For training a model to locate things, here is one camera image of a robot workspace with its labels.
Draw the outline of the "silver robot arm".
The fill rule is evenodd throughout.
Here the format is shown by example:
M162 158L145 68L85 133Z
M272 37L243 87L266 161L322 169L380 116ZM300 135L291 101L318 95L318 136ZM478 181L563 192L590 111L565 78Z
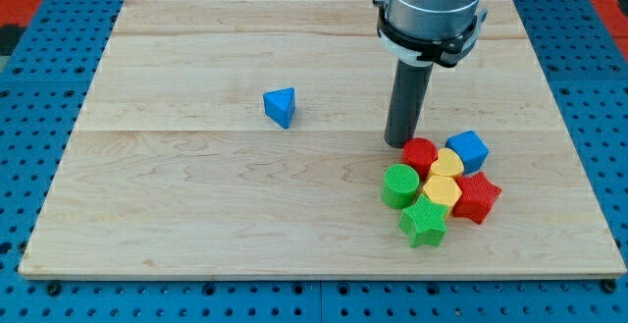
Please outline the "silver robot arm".
M373 0L384 47L412 67L452 68L475 46L487 11L480 0Z

